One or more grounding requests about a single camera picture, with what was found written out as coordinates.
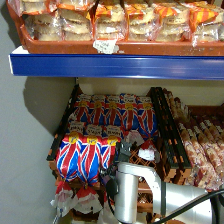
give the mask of plastic bag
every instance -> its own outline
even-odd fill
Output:
[[[128,17],[128,40],[149,41],[154,39],[158,28],[158,17],[154,9],[144,0],[126,0],[125,11]]]
[[[175,2],[153,3],[159,15],[160,28],[156,41],[172,42],[190,38],[189,9]]]
[[[92,23],[89,12],[61,9],[60,14],[65,41],[89,41],[92,39]]]
[[[127,20],[120,1],[101,0],[95,14],[95,39],[123,40],[126,30]]]
[[[8,3],[18,16],[51,13],[57,9],[56,0],[9,0]]]
[[[155,110],[150,97],[137,97],[139,133],[146,140],[158,136]]]

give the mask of plastic wrapper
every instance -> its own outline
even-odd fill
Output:
[[[57,208],[58,217],[65,216],[72,208],[73,191],[69,182],[78,177],[78,161],[83,139],[83,129],[76,128],[74,121],[70,121],[70,131],[65,134],[56,158],[57,169],[62,181],[56,190],[55,200],[51,205]]]
[[[176,2],[153,3],[159,15],[160,29],[155,38],[159,42],[183,41],[190,38],[189,9]]]
[[[190,9],[192,44],[219,40],[219,29],[224,21],[224,10],[206,1],[182,3]]]
[[[115,156],[116,143],[120,142],[123,136],[121,127],[107,125],[103,128],[101,144],[101,166],[107,169]]]
[[[25,20],[30,36],[39,41],[61,41],[62,29],[58,11],[50,14],[30,15]]]
[[[95,39],[124,40],[127,20],[118,0],[101,0],[95,14]]]
[[[92,39],[92,23],[87,11],[60,10],[65,41]]]
[[[88,11],[95,4],[95,0],[58,0],[58,8]]]
[[[138,130],[138,106],[134,94],[120,94],[122,127],[124,130]]]
[[[107,95],[105,100],[105,125],[121,126],[120,96]]]
[[[91,96],[80,94],[74,105],[74,112],[72,116],[74,120],[87,123],[89,120],[89,104]]]
[[[149,41],[154,39],[158,28],[158,16],[144,0],[126,0],[125,11],[128,17],[128,40]]]
[[[144,139],[158,136],[155,110],[150,97],[137,97],[139,133]]]
[[[105,96],[93,95],[89,104],[89,123],[104,125]]]
[[[18,16],[46,14],[57,9],[56,0],[9,0],[8,3]]]

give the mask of wall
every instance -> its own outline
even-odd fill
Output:
[[[19,46],[4,0],[0,1],[0,223],[52,223],[54,178],[46,156],[74,85],[73,78],[14,77],[8,54]],[[220,105],[224,82],[80,79],[85,93],[145,95],[150,86],[173,91],[186,104]]]

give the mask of shelf label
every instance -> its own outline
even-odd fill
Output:
[[[104,54],[113,54],[117,40],[95,40],[93,47]]]

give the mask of store shelf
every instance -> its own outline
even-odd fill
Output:
[[[15,76],[224,80],[224,56],[29,54],[19,47],[9,61]]]

